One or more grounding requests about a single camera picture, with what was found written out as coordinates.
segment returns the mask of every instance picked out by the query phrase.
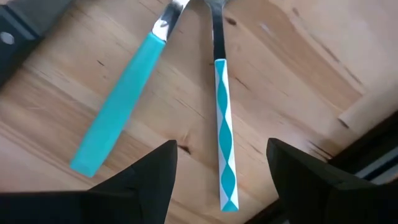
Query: turquoise and white handle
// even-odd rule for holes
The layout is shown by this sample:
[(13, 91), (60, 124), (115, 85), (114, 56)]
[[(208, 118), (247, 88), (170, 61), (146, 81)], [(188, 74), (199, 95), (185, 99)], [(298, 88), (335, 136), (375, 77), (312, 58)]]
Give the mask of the turquoise and white handle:
[(216, 75), (220, 205), (223, 212), (235, 212), (239, 210), (238, 185), (236, 183), (234, 137), (226, 59), (217, 59), (214, 65)]
[(164, 40), (148, 34), (83, 138), (70, 164), (73, 170), (95, 175), (129, 120), (165, 45)]

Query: black knife handle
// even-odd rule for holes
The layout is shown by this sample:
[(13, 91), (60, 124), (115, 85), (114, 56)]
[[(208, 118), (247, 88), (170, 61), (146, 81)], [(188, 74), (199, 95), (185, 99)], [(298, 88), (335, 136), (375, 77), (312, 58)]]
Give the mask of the black knife handle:
[(0, 39), (0, 86), (17, 70), (41, 41), (41, 37), (20, 20), (6, 5), (0, 5), (0, 34), (11, 34), (13, 43)]

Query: wooden table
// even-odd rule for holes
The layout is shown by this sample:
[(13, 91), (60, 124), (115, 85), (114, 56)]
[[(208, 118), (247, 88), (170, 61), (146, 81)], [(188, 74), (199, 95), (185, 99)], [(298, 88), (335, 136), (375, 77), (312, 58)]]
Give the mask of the wooden table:
[(167, 223), (244, 223), (277, 198), (269, 137), (329, 159), (398, 109), (397, 1), (231, 1), (240, 210), (221, 213), (210, 11), (193, 0), (117, 146), (94, 178), (77, 174), (70, 159), (168, 1), (73, 5), (1, 90), (0, 190), (87, 189), (176, 139), (188, 150), (178, 152)]

